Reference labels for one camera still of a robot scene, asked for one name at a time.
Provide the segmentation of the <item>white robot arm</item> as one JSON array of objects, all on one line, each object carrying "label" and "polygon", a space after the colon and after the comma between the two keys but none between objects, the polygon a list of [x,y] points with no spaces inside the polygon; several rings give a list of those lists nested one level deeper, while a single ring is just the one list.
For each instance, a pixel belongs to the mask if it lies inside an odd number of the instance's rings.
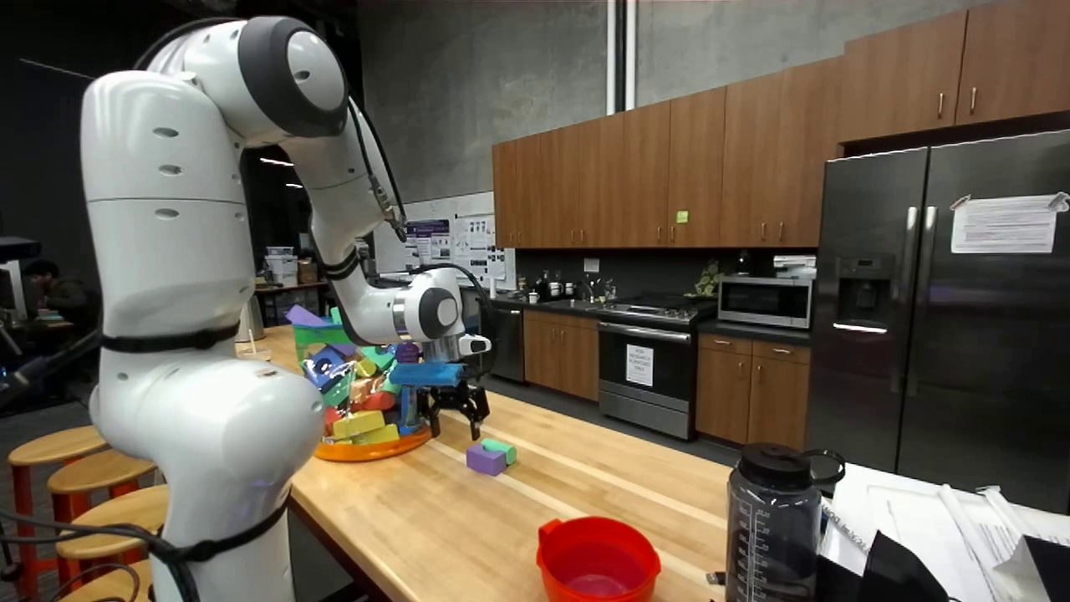
[{"label": "white robot arm", "polygon": [[101,274],[91,420],[152,463],[166,518],[155,602],[293,602],[287,488],[321,440],[321,392],[234,351],[254,299],[242,158],[281,151],[321,274],[365,343],[461,347],[461,291],[432,268],[377,289],[360,239],[403,227],[377,134],[334,49],[297,16],[198,20],[79,100],[79,181]]}]

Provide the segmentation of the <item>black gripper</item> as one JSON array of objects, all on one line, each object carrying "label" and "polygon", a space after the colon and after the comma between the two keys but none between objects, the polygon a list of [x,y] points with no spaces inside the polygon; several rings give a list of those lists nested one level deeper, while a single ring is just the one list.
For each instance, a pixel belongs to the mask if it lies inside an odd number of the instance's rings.
[{"label": "black gripper", "polygon": [[432,389],[427,392],[427,411],[432,411],[432,418],[425,418],[425,420],[427,420],[432,439],[442,434],[438,411],[461,411],[467,418],[473,440],[480,440],[483,439],[483,420],[488,418],[488,394],[484,394],[483,386],[473,386],[473,381],[458,381],[458,386],[448,386],[448,389]]}]

